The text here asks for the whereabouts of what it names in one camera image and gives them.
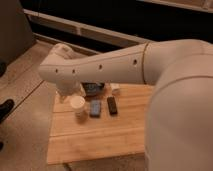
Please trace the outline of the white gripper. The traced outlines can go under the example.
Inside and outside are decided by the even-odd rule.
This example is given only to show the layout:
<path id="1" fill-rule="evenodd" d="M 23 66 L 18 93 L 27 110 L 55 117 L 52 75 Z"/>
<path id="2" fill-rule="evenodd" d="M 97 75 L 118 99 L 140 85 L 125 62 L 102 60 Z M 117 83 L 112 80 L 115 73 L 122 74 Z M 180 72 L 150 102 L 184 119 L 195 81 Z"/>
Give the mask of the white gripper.
<path id="1" fill-rule="evenodd" d="M 80 83 L 74 84 L 61 84 L 56 86 L 57 93 L 59 94 L 59 101 L 63 102 L 68 96 L 84 95 L 83 87 Z"/>

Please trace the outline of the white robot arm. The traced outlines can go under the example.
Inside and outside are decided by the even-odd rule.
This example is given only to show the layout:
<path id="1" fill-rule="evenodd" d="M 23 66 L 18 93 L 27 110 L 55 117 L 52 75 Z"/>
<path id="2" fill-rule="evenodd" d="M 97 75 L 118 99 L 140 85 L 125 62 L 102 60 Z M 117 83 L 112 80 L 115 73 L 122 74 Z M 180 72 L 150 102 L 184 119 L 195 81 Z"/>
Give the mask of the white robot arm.
<path id="1" fill-rule="evenodd" d="M 150 42 L 84 58 L 57 44 L 38 72 L 65 94 L 77 82 L 152 85 L 146 171 L 213 171 L 213 43 Z"/>

